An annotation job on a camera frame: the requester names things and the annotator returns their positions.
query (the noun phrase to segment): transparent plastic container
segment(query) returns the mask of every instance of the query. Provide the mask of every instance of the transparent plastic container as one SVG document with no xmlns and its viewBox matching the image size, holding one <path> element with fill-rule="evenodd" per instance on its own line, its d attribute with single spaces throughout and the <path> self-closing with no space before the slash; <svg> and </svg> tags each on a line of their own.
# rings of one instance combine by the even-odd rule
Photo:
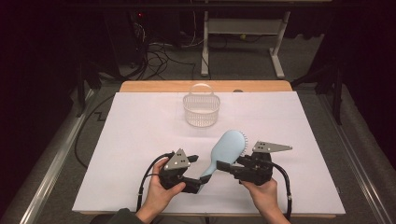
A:
<svg viewBox="0 0 396 224">
<path fill-rule="evenodd" d="M 210 92 L 196 92 L 196 87 L 207 87 Z M 183 97 L 186 121 L 199 128 L 209 127 L 218 121 L 220 98 L 215 95 L 212 87 L 199 83 L 190 88 L 189 94 Z"/>
</svg>

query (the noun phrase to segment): black cable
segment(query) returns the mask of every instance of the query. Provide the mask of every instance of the black cable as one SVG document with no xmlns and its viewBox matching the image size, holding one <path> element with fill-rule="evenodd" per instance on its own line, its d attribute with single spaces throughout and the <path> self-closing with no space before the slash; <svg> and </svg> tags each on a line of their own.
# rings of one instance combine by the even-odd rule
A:
<svg viewBox="0 0 396 224">
<path fill-rule="evenodd" d="M 88 63 L 90 65 L 92 65 L 93 67 L 95 67 L 98 71 L 106 71 L 106 73 L 112 77 L 114 77 L 116 80 L 119 81 L 127 81 L 128 78 L 127 77 L 123 77 L 121 74 L 117 74 L 117 73 L 111 73 L 109 72 L 107 69 L 105 69 L 104 67 L 102 67 L 99 63 L 96 63 L 94 61 L 88 61 Z"/>
<path fill-rule="evenodd" d="M 179 62 L 179 61 L 176 61 L 176 60 L 172 59 L 172 58 L 169 57 L 169 55 L 166 53 L 166 50 L 165 50 L 165 47 L 164 47 L 164 46 L 163 46 L 163 54 L 166 55 L 166 57 L 168 58 L 169 61 L 172 61 L 172 62 L 174 62 L 174 63 L 192 65 L 191 79 L 194 80 L 193 76 L 194 76 L 195 63 L 182 63 L 182 62 Z"/>
<path fill-rule="evenodd" d="M 149 61 L 148 61 L 147 55 L 145 56 L 144 61 L 146 62 L 146 68 L 145 68 L 144 71 L 142 71 L 142 72 L 139 74 L 139 76 L 136 78 L 136 80 L 141 80 L 141 79 L 143 79 L 143 76 L 145 75 L 146 70 L 147 70 L 147 68 L 149 67 Z"/>
<path fill-rule="evenodd" d="M 290 180 L 289 180 L 288 173 L 286 173 L 286 171 L 281 166 L 279 166 L 276 163 L 273 163 L 271 161 L 265 161 L 265 163 L 268 163 L 268 164 L 274 166 L 283 175 L 283 177 L 285 178 L 286 194 L 287 194 L 287 197 L 288 197 L 288 210 L 286 212 L 285 217 L 286 217 L 287 220 L 290 220 L 292 199 L 291 199 Z"/>
<path fill-rule="evenodd" d="M 204 63 L 206 64 L 206 67 L 207 67 L 207 74 L 208 74 L 208 76 L 209 76 L 209 80 L 212 80 L 212 75 L 210 74 L 209 64 L 207 64 L 207 62 L 206 62 L 206 60 L 205 60 L 205 58 L 204 58 L 204 55 L 201 55 L 201 58 L 202 58 L 202 61 L 204 61 Z"/>
<path fill-rule="evenodd" d="M 151 175 L 158 175 L 158 174 L 151 174 L 151 175 L 149 175 L 149 171 L 152 169 L 152 167 L 154 166 L 154 164 L 157 163 L 157 161 L 159 161 L 159 160 L 161 160 L 161 159 L 163 159 L 163 158 L 165 158 L 165 157 L 171 158 L 171 157 L 173 157 L 174 155 L 175 155 L 175 152 L 162 154 L 161 156 L 157 157 L 157 159 L 155 159 L 155 160 L 151 163 L 151 165 L 148 167 L 148 169 L 147 169 L 145 175 L 143 176 L 142 182 L 140 183 L 139 193 L 137 194 L 136 212 L 139 211 L 140 207 L 142 206 L 143 190 L 144 190 L 143 186 L 144 186 L 144 184 L 145 184 L 146 178 L 147 178 L 148 176 L 151 176 Z"/>
<path fill-rule="evenodd" d="M 149 44 L 151 47 L 153 46 L 158 46 L 160 47 L 159 49 L 155 49 L 154 51 L 161 51 L 163 48 L 165 48 L 165 44 L 163 43 L 162 45 L 158 44 L 157 42 L 153 42 L 151 44 Z"/>
<path fill-rule="evenodd" d="M 159 64 L 159 65 L 148 64 L 148 68 L 151 69 L 151 71 L 153 71 L 153 72 L 158 72 L 159 74 L 162 73 L 167 67 L 168 60 L 163 58 L 163 57 L 161 57 L 157 52 L 149 51 L 148 53 L 152 53 L 152 54 L 155 54 L 157 56 L 157 58 L 153 57 L 153 58 L 148 59 L 148 62 L 152 61 L 154 59 L 158 59 L 161 62 L 161 64 Z M 159 67 L 159 68 L 161 68 L 164 64 L 165 64 L 165 68 L 161 72 L 159 72 L 159 69 L 157 69 L 157 71 L 154 71 L 154 69 L 151 68 L 151 67 Z"/>
<path fill-rule="evenodd" d="M 218 48 L 218 47 L 213 47 L 213 46 L 210 46 L 209 44 L 207 44 L 208 48 L 210 48 L 210 49 L 226 49 L 227 48 L 227 45 L 228 45 L 227 37 L 225 37 L 224 35 L 212 35 L 212 36 L 222 37 L 224 39 L 224 46 Z"/>
<path fill-rule="evenodd" d="M 77 136 L 76 136 L 75 147 L 74 147 L 74 153 L 75 153 L 75 156 L 76 156 L 76 159 L 77 159 L 78 163 L 81 164 L 83 167 L 85 167 L 85 169 L 88 169 L 88 165 L 86 165 L 86 164 L 79 158 L 79 156 L 78 156 L 78 148 L 77 148 L 77 146 L 78 146 L 78 139 L 79 139 L 79 137 L 80 137 L 80 135 L 81 135 L 82 130 L 83 130 L 84 127 L 85 127 L 85 124 L 87 123 L 88 119 L 90 119 L 90 117 L 91 117 L 92 114 L 95 112 L 95 110 L 96 110 L 99 106 L 101 106 L 102 104 L 104 104 L 106 101 L 108 101 L 109 99 L 113 98 L 114 96 L 115 96 L 115 94 L 113 94 L 113 95 L 107 97 L 104 101 L 102 101 L 99 105 L 97 105 L 97 106 L 93 109 L 93 111 L 90 113 L 90 115 L 88 115 L 88 117 L 84 119 L 84 122 L 82 123 L 81 127 L 80 127 L 79 130 L 78 130 L 78 133 L 77 133 Z"/>
<path fill-rule="evenodd" d="M 167 61 L 165 61 L 165 63 L 164 63 L 163 60 L 162 60 L 163 58 L 161 58 L 157 53 L 154 53 L 154 52 L 151 52 L 151 53 L 157 55 L 158 59 L 160 59 L 160 61 L 162 63 L 160 65 L 157 65 L 158 66 L 157 71 L 154 71 L 153 69 L 150 68 L 154 72 L 154 74 L 149 75 L 148 77 L 144 78 L 144 80 L 148 80 L 148 79 L 150 79 L 152 77 L 155 77 L 155 76 L 158 76 L 159 78 L 164 80 L 164 78 L 160 76 L 160 73 L 162 73 L 166 69 L 166 67 L 168 66 L 167 65 Z M 164 64 L 165 64 L 165 68 L 160 72 L 160 69 L 163 67 Z"/>
<path fill-rule="evenodd" d="M 130 74 L 126 75 L 126 77 L 134 77 L 137 74 L 145 71 L 146 68 L 147 68 L 146 60 L 142 59 L 142 62 L 139 64 L 139 67 L 137 67 L 136 70 L 134 70 Z"/>
</svg>

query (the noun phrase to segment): light blue brush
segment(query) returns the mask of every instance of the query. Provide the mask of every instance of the light blue brush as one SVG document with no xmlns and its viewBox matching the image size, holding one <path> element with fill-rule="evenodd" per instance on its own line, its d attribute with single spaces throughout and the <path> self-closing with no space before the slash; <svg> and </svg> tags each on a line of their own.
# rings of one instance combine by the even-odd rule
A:
<svg viewBox="0 0 396 224">
<path fill-rule="evenodd" d="M 236 159 L 238 159 L 238 157 L 245 151 L 247 146 L 248 141 L 244 134 L 235 130 L 227 131 L 213 147 L 210 156 L 210 165 L 207 167 L 201 177 L 212 175 L 217 170 L 217 161 L 233 164 Z"/>
</svg>

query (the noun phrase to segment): white paper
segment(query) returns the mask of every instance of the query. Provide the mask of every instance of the white paper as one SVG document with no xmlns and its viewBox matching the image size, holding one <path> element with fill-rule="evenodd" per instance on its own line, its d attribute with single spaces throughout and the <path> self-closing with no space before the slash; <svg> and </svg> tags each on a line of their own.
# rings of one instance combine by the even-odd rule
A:
<svg viewBox="0 0 396 224">
<path fill-rule="evenodd" d="M 184 174 L 198 178 L 210 164 L 210 152 L 228 130 L 248 139 L 247 154 L 258 141 L 292 146 L 272 153 L 290 177 L 293 214 L 344 214 L 327 166 L 296 92 L 222 92 L 218 122 L 194 128 L 184 119 L 184 92 L 120 92 L 78 192 L 73 211 L 116 212 L 136 209 L 137 192 L 152 161 L 183 148 L 197 162 Z M 274 169 L 278 202 L 287 209 L 283 176 Z M 149 178 L 145 184 L 147 194 Z M 216 171 L 199 194 L 180 193 L 165 213 L 257 214 L 248 191 L 233 176 Z"/>
</svg>

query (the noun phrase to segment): electrical wire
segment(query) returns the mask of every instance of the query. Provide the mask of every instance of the electrical wire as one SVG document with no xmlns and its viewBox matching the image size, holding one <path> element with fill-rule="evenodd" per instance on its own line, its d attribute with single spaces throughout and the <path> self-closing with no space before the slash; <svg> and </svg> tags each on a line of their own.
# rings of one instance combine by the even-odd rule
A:
<svg viewBox="0 0 396 224">
<path fill-rule="evenodd" d="M 145 31 L 145 29 L 143 28 L 142 25 L 140 25 L 140 24 L 137 23 L 137 22 L 134 22 L 134 25 L 136 25 L 137 27 L 140 28 L 140 31 L 142 32 L 142 34 L 140 34 L 140 31 L 138 31 L 137 36 L 142 35 L 142 43 L 144 43 L 144 42 L 145 42 L 145 39 L 146 39 L 146 31 Z"/>
<path fill-rule="evenodd" d="M 196 36 L 196 32 L 197 32 L 197 22 L 196 22 L 196 18 L 195 18 L 195 11 L 192 12 L 192 16 L 194 18 L 194 36 L 192 37 L 192 41 L 190 42 L 190 44 L 188 46 L 182 46 L 184 48 L 189 48 L 193 45 L 194 40 L 195 40 L 195 36 Z"/>
<path fill-rule="evenodd" d="M 286 173 L 286 171 L 281 166 L 279 166 L 276 163 L 273 163 L 271 161 L 265 161 L 265 163 L 268 163 L 269 165 L 274 166 L 283 175 L 283 177 L 285 178 L 286 194 L 287 194 L 287 197 L 288 197 L 288 210 L 286 211 L 285 217 L 286 217 L 287 220 L 290 220 L 292 198 L 291 198 L 290 180 L 289 180 L 288 173 Z"/>
<path fill-rule="evenodd" d="M 150 46 L 150 47 L 158 46 L 159 48 L 156 49 L 155 51 L 148 51 L 148 53 L 151 53 L 151 54 L 157 56 L 157 57 L 150 58 L 150 59 L 148 59 L 148 60 L 150 61 L 150 60 L 153 60 L 153 59 L 159 59 L 159 60 L 161 61 L 161 64 L 159 64 L 159 65 L 153 65 L 153 64 L 152 64 L 151 67 L 150 67 L 150 69 L 151 69 L 151 71 L 154 72 L 154 74 L 152 74 L 152 75 L 146 77 L 145 79 L 150 79 L 150 78 L 152 78 L 152 77 L 158 76 L 159 78 L 162 78 L 162 79 L 164 80 L 164 78 L 160 76 L 160 73 L 162 73 L 162 72 L 167 68 L 168 62 L 169 62 L 169 61 L 170 61 L 170 62 L 173 62 L 173 63 L 179 63 L 179 64 L 185 64 L 185 65 L 190 65 L 190 66 L 192 66 L 192 69 L 191 69 L 191 79 L 193 79 L 193 73 L 194 73 L 195 65 L 196 65 L 195 63 L 183 63 L 183 62 L 179 62 L 179 61 L 177 61 L 177 60 L 171 58 L 171 57 L 166 53 L 166 47 L 165 47 L 165 46 L 167 46 L 167 44 L 165 44 L 165 43 L 161 43 L 161 44 L 160 44 L 160 43 L 155 42 L 155 43 L 149 44 L 149 46 Z M 158 66 L 158 69 L 157 69 L 156 71 L 154 71 L 154 69 L 152 69 L 152 67 L 157 67 L 157 66 Z"/>
<path fill-rule="evenodd" d="M 144 72 L 146 70 L 146 68 L 147 68 L 146 61 L 142 60 L 142 62 L 139 64 L 139 66 L 134 71 L 132 71 L 131 73 L 129 73 L 123 77 L 125 77 L 125 80 L 130 80 L 131 77 L 134 77 L 134 76 Z M 105 81 L 120 81 L 120 82 L 125 81 L 124 79 L 119 79 L 119 78 L 115 78 L 115 77 L 106 77 L 101 74 L 99 74 L 99 78 L 101 78 L 102 80 L 105 80 Z"/>
<path fill-rule="evenodd" d="M 208 44 L 208 45 L 207 45 L 208 48 L 210 48 L 210 49 L 225 49 L 225 48 L 227 48 L 228 39 L 227 39 L 226 36 L 224 36 L 224 35 L 212 35 L 212 36 L 222 37 L 222 38 L 224 39 L 224 46 L 221 46 L 221 47 L 218 48 L 218 47 L 209 46 L 209 44 Z"/>
<path fill-rule="evenodd" d="M 212 80 L 212 75 L 211 75 L 211 73 L 210 73 L 209 64 L 207 64 L 207 62 L 206 62 L 206 60 L 205 60 L 205 58 L 204 58 L 203 55 L 201 55 L 201 58 L 202 58 L 202 61 L 204 61 L 204 63 L 206 64 L 206 67 L 207 67 L 207 74 L 208 74 L 208 76 L 209 76 L 209 80 Z"/>
<path fill-rule="evenodd" d="M 151 165 L 148 167 L 145 175 L 143 176 L 142 182 L 140 183 L 140 187 L 139 187 L 139 193 L 137 194 L 137 205 L 136 205 L 136 212 L 139 211 L 140 207 L 142 206 L 142 200 L 143 200 L 143 190 L 144 190 L 144 185 L 146 182 L 146 178 L 151 176 L 151 175 L 158 175 L 158 174 L 151 174 L 149 175 L 149 171 L 152 169 L 152 167 L 154 166 L 155 163 L 157 163 L 157 161 L 160 161 L 161 159 L 167 157 L 167 158 L 172 158 L 175 155 L 175 152 L 171 152 L 171 153 L 165 153 L 162 154 L 161 156 L 157 157 L 157 159 L 155 159 Z"/>
<path fill-rule="evenodd" d="M 193 45 L 188 45 L 188 46 L 181 46 L 182 48 L 191 48 L 191 47 L 196 47 L 204 43 L 204 40 L 202 39 L 200 42 L 193 44 Z"/>
<path fill-rule="evenodd" d="M 97 106 L 92 110 L 92 112 L 88 115 L 88 117 L 85 118 L 84 122 L 83 122 L 82 125 L 81 125 L 81 128 L 78 130 L 78 133 L 77 133 L 77 136 L 76 136 L 76 142 L 75 142 L 75 145 L 74 145 L 74 153 L 75 153 L 75 157 L 76 157 L 78 163 L 79 163 L 81 166 L 83 166 L 85 169 L 88 169 L 88 165 L 86 165 L 86 164 L 81 160 L 81 158 L 78 156 L 78 139 L 79 139 L 80 136 L 81 136 L 81 132 L 82 132 L 82 130 L 84 129 L 85 124 L 86 124 L 87 121 L 90 119 L 90 117 L 92 116 L 92 114 L 96 111 L 96 109 L 99 108 L 99 106 L 103 105 L 103 104 L 104 104 L 106 101 L 108 101 L 109 99 L 113 98 L 114 96 L 115 96 L 115 94 L 113 94 L 113 95 L 107 97 L 104 101 L 102 101 L 99 105 L 97 105 Z"/>
<path fill-rule="evenodd" d="M 145 68 L 138 74 L 137 78 L 135 80 L 142 80 L 143 76 L 145 75 L 147 68 L 149 67 L 149 59 L 148 59 L 148 51 L 149 51 L 149 43 L 145 42 L 143 44 L 144 46 L 144 50 L 145 50 L 145 54 L 143 56 L 143 62 L 145 64 Z"/>
</svg>

